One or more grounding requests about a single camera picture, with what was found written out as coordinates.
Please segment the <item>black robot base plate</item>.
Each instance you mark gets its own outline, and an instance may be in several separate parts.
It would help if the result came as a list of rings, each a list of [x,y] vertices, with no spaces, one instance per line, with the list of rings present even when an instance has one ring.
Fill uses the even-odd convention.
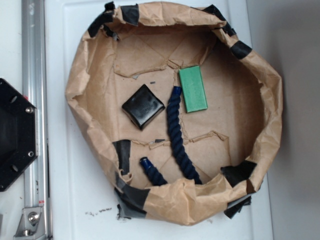
[[[34,107],[0,79],[0,191],[5,192],[37,158]]]

